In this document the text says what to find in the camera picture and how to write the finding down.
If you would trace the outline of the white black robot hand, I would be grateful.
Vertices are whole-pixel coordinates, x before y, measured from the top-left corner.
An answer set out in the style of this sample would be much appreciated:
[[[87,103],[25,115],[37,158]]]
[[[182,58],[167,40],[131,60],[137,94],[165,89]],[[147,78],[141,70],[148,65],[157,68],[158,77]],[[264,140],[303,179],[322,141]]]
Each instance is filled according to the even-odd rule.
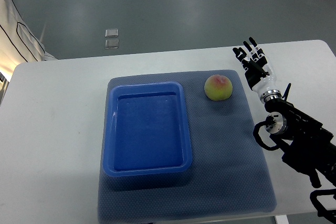
[[[276,75],[262,48],[249,37],[244,41],[245,48],[233,48],[236,59],[241,63],[248,86],[265,103],[267,100],[281,97],[276,87]]]

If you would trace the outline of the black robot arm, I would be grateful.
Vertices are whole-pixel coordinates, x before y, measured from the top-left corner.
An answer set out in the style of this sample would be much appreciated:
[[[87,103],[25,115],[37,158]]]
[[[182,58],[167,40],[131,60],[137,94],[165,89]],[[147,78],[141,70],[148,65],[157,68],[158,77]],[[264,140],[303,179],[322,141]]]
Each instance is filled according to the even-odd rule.
[[[323,128],[322,123],[303,113],[287,101],[286,95],[277,90],[261,95],[266,119],[255,125],[253,136],[265,150],[282,150],[282,161],[295,171],[309,177],[315,190],[310,200],[319,217],[335,223],[335,210],[328,210],[320,196],[335,197],[335,189],[321,189],[319,174],[335,184],[335,145],[333,134]]]

